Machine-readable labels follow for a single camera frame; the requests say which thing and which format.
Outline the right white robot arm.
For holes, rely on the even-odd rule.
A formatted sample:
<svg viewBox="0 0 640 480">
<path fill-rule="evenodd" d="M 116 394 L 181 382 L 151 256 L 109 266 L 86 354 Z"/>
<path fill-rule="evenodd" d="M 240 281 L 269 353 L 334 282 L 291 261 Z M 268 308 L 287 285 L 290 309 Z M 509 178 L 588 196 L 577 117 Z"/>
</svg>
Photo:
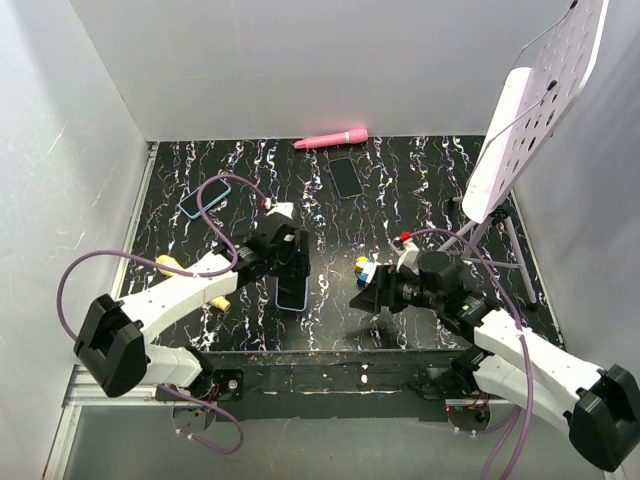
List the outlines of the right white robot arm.
<svg viewBox="0 0 640 480">
<path fill-rule="evenodd" d="M 409 253 L 411 266 L 359 260 L 352 308 L 377 314 L 432 310 L 470 343 L 452 363 L 464 397 L 499 396 L 566 434 L 600 470 L 614 472 L 639 445 L 639 386 L 619 365 L 604 369 L 549 343 L 464 282 L 463 266 L 443 252 Z"/>
</svg>

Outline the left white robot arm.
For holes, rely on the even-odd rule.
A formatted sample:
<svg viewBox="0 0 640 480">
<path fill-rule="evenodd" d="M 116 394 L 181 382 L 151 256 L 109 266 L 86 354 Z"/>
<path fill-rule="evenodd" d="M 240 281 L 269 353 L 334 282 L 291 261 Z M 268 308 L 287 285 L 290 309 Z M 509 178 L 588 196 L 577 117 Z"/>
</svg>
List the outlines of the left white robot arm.
<svg viewBox="0 0 640 480">
<path fill-rule="evenodd" d="M 211 300 L 265 276 L 305 286 L 309 235 L 277 216 L 231 245 L 218 245 L 190 268 L 137 294 L 105 294 L 89 307 L 74 345 L 76 357 L 109 398 L 141 385 L 173 385 L 193 400 L 214 388 L 214 369 L 192 347 L 156 338 Z"/>
</svg>

